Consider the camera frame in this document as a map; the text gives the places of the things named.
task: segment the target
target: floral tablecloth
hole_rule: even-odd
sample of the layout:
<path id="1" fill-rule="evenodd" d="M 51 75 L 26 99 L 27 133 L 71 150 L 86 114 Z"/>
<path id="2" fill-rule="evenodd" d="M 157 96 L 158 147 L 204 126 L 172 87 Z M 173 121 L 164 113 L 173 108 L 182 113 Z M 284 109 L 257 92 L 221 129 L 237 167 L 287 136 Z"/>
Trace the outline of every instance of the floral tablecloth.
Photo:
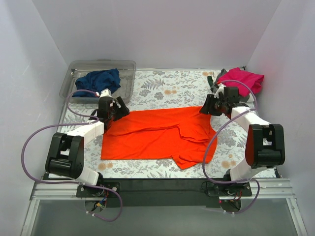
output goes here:
<path id="1" fill-rule="evenodd" d="M 220 71 L 209 70 L 137 70 L 133 95 L 127 104 L 131 111 L 202 106 L 209 92 L 207 76 L 216 77 Z M 95 105 L 71 104 L 81 114 L 90 114 Z M 85 119 L 64 110 L 63 123 L 83 122 Z M 224 115 L 211 117 L 211 126 L 218 130 L 228 118 Z M 62 127 L 61 132 L 73 130 L 75 126 Z M 235 122 L 218 135 L 218 145 L 212 161 L 206 165 L 210 177 L 223 177 L 243 158 L 247 134 Z M 181 170 L 172 159 L 163 160 L 101 160 L 102 136 L 87 144 L 85 165 L 103 174 L 106 178 L 202 178 L 201 164 Z M 257 177 L 276 177 L 268 169 Z"/>

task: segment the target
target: navy blue garment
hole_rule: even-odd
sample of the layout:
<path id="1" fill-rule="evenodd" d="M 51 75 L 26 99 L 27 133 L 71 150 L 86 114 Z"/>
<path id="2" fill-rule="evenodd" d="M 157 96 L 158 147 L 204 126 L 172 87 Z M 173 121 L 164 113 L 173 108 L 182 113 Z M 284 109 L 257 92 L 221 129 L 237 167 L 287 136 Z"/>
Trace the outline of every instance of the navy blue garment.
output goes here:
<path id="1" fill-rule="evenodd" d="M 92 71 L 86 76 L 76 80 L 77 89 L 87 89 L 93 92 L 100 92 L 109 89 L 114 93 L 120 88 L 120 78 L 118 69 Z M 76 92 L 73 97 L 95 97 L 89 92 Z"/>

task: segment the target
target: white enclosure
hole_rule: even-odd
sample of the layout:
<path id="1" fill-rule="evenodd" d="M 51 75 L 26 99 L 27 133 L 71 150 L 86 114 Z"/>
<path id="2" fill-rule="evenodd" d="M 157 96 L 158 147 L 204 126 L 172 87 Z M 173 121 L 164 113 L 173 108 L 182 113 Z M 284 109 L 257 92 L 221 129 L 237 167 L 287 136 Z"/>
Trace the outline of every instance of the white enclosure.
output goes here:
<path id="1" fill-rule="evenodd" d="M 138 68 L 247 66 L 265 75 L 263 119 L 284 126 L 286 162 L 309 235 L 315 235 L 312 0 L 0 0 L 2 75 L 0 235 L 19 235 L 33 181 L 21 148 L 58 122 L 68 65 L 129 59 Z M 44 172 L 51 135 L 28 146 L 27 168 Z"/>

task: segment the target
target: orange shirt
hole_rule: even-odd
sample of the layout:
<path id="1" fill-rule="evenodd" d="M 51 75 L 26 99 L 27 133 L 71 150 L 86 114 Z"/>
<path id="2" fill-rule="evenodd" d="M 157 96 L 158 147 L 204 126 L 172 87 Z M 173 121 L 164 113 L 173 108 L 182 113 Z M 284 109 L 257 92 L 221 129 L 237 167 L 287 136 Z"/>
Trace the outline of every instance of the orange shirt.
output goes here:
<path id="1" fill-rule="evenodd" d="M 173 158 L 181 169 L 201 163 L 215 131 L 201 107 L 130 112 L 104 134 L 102 160 Z M 216 150 L 211 145 L 206 162 Z"/>

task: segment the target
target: clear plastic bin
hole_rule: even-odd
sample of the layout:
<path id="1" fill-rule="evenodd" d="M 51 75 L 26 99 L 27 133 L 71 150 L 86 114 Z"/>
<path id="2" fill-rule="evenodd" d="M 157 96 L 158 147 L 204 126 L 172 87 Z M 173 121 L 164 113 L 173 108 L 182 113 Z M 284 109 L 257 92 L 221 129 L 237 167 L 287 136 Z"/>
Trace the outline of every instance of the clear plastic bin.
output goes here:
<path id="1" fill-rule="evenodd" d="M 65 75 L 63 85 L 60 90 L 60 97 L 66 98 L 71 92 L 76 91 L 75 81 L 86 76 L 91 71 L 109 70 L 117 68 L 121 79 L 121 87 L 112 96 L 122 97 L 127 104 L 130 101 L 133 91 L 134 75 L 136 63 L 132 60 L 76 60 L 72 62 Z M 72 97 L 70 103 L 96 104 L 98 98 L 93 97 Z"/>

